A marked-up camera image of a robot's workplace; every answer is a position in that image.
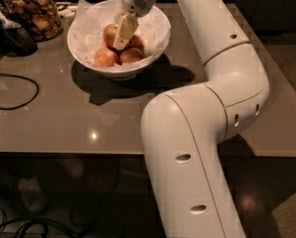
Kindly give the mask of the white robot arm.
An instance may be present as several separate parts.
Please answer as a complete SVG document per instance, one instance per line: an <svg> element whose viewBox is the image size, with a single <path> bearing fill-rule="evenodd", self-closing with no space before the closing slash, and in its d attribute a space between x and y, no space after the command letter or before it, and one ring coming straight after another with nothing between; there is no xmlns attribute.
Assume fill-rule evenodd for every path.
<svg viewBox="0 0 296 238"><path fill-rule="evenodd" d="M177 0L207 81L165 91L145 107L145 163L167 238L246 238L218 154L258 117L269 82L222 0ZM121 0L115 47L156 0Z"/></svg>

